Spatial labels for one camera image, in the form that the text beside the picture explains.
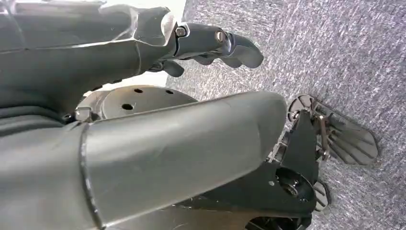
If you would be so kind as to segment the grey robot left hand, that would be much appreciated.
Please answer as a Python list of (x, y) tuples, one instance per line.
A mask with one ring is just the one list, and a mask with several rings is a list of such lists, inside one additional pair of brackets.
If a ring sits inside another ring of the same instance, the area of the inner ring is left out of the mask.
[(260, 166), (285, 123), (272, 92), (65, 122), (84, 93), (146, 71), (181, 75), (178, 59), (263, 61), (245, 37), (181, 27), (180, 37), (168, 8), (136, 1), (1, 1), (1, 229), (102, 230)]

